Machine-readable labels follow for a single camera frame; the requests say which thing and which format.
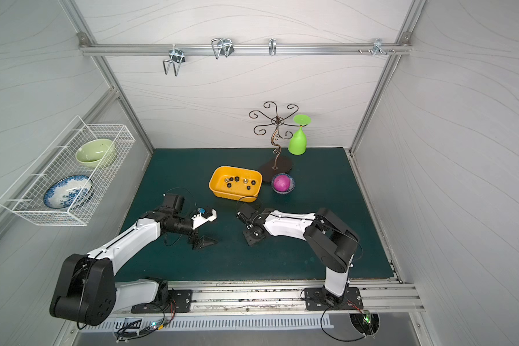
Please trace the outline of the yellow plastic storage box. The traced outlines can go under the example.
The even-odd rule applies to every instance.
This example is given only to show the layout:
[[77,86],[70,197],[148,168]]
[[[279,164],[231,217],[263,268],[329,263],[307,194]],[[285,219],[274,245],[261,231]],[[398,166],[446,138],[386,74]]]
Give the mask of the yellow plastic storage box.
[[[226,177],[240,177],[239,182],[230,181],[231,188],[227,188],[224,179]],[[243,179],[248,179],[248,183],[244,184]],[[255,180],[256,185],[251,185],[251,181]],[[248,170],[239,167],[221,166],[212,174],[209,181],[210,191],[218,198],[225,198],[244,203],[252,203],[257,200],[262,184],[262,175],[256,170]],[[247,190],[246,186],[251,186],[251,190]]]

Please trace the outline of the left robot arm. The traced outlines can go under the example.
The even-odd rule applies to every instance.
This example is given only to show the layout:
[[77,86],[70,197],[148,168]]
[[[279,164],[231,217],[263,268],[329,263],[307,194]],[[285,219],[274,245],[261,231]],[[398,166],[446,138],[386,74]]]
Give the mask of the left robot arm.
[[193,249],[215,245],[198,233],[217,219],[213,208],[196,208],[182,216],[184,197],[167,193],[158,208],[144,213],[132,226],[108,243],[84,255],[73,254],[61,266],[49,314],[58,319],[98,326],[111,313],[142,304],[165,309],[171,304],[167,281],[148,278],[118,283],[117,272],[143,248],[165,234],[187,237]]

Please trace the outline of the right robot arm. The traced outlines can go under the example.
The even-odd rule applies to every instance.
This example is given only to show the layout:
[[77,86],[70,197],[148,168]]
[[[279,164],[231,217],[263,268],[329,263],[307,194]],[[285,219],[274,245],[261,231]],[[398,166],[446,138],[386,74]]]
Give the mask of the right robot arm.
[[241,206],[236,217],[246,226],[243,235],[252,246],[269,236],[286,236],[306,242],[326,268],[321,293],[335,305],[343,300],[348,274],[360,248],[359,236],[327,208],[316,213],[284,213],[272,208]]

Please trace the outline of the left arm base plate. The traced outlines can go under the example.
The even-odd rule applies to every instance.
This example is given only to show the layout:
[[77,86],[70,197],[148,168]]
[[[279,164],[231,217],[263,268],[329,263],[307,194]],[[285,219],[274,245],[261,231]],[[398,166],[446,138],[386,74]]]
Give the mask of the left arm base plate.
[[188,313],[192,303],[191,290],[168,289],[162,291],[154,301],[147,304],[138,304],[131,307],[133,314],[172,314]]

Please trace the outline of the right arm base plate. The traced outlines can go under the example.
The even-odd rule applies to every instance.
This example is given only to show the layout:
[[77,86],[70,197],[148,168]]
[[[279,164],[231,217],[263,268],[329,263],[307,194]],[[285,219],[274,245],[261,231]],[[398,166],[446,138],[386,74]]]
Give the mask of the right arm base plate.
[[357,311],[363,310],[363,299],[356,287],[347,287],[342,297],[331,295],[324,288],[304,288],[300,298],[306,304],[307,311]]

